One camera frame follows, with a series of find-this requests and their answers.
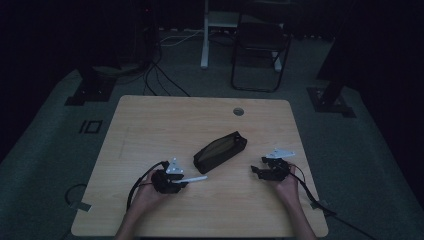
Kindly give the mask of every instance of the dark background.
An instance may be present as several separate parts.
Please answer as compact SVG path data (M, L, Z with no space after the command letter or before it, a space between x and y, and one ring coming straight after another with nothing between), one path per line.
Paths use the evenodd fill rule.
M0 103L2 160L51 90L78 65L119 68L138 61L147 1L2 1ZM211 1L237 10L242 0ZM298 1L301 36L332 41L319 79L358 90L405 178L423 204L424 134L422 1ZM165 30L203 27L203 1L156 1Z

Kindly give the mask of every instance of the desk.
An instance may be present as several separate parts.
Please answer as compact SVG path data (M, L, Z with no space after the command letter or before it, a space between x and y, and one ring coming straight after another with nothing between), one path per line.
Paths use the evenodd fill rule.
M244 115L236 116L234 108ZM296 153L288 160L305 173L318 199L290 104L284 100L124 96L99 153L72 233L112 236L125 214L134 182L159 161L177 158L185 178L200 176L193 155L211 141L234 131L248 140L246 149L190 183L149 212L138 236L283 237L292 236L290 221L274 190L258 180L250 165L274 148ZM313 210L303 189L300 200L318 236L328 227L321 210Z
M238 22L238 13L209 11L209 0L205 0L205 12L203 15L204 33L202 58L200 60L200 68L207 69L209 66L209 27L227 27L236 28ZM273 52L272 57L276 57L277 53ZM282 68L280 59L274 63L274 69L280 72Z

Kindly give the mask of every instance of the forearm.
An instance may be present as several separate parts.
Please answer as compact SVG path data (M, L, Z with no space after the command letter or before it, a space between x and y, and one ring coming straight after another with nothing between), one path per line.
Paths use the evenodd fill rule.
M115 235L115 240L130 240L134 238L135 228L137 226L138 217L128 212L119 226Z
M317 239L299 201L284 203L289 213L293 230L297 239Z

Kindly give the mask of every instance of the black cable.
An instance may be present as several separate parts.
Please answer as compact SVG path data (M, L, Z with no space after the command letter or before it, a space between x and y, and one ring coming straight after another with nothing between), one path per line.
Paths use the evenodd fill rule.
M311 191L309 191L309 188L306 186L306 183L304 181L302 181L298 176L294 175L293 173L289 172L290 175L292 175L293 177L295 177L300 185L302 185L303 189L305 189L306 191L306 195L308 196L309 200L311 200L311 202L313 204L315 204L315 206L317 206L319 209L321 209L322 211L324 211L325 214L327 214L327 216L333 216L336 215L335 212L327 209L326 207L322 206L316 199L315 197L312 195Z
M295 167L297 170L299 170L302 173L303 176L303 182L306 183L306 179L305 179L305 174L303 173L302 169L300 169L298 166L294 165L294 164L289 164L289 166L291 167Z
M150 91L153 95L157 96L156 92L155 92L155 91L153 91L153 89L152 89L152 88L150 87L150 85L149 85L149 75L150 75L150 72L152 71L152 69L153 69L153 68L154 68L154 65L151 65L151 66L150 66L150 68L147 70L146 74L144 74L144 89L143 89L143 95L145 95L146 88L148 88L148 89L149 89L149 91Z
M87 184L85 184L85 183L76 184L76 185L74 185L74 186L70 187L70 188L66 191L66 193L65 193L65 201L66 201L66 203L68 204L68 206L69 206L69 205L71 205L71 201L69 200L69 197L68 197L69 192L71 192L73 189L75 189L75 188L77 188L77 187L87 187Z
M155 73L156 73L156 81L159 83L159 85L162 87L162 89L168 94L168 96L171 96L171 94L166 90L166 88L162 85L162 82L159 79L158 69L155 67Z
M178 89L180 89L187 97L190 97L190 94L188 94L183 88L181 88L177 83L175 83L166 73L162 70L162 68L157 65L157 63L153 63L153 65L170 81L174 86L176 86Z
M128 209L130 209L131 206L131 202L132 202L132 198L134 195L135 190L140 186L141 181L143 180L144 177L147 176L147 174L149 174L151 171L153 171L153 169L155 169L157 166L159 165L163 165L166 164L166 162L158 162L155 165L153 165L153 167L151 167L149 170L147 170L147 172L145 172L143 174L143 176L141 176L141 178L139 178L137 180L137 182L134 183L134 186L131 188L130 193L128 194L128 200L127 200L127 211Z

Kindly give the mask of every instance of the black pouch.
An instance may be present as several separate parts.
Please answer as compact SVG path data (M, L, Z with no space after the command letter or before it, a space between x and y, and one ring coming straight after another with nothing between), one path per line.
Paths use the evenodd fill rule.
M247 139L243 138L239 132L233 132L211 142L196 153L194 166L201 174L205 174L243 151L246 144Z

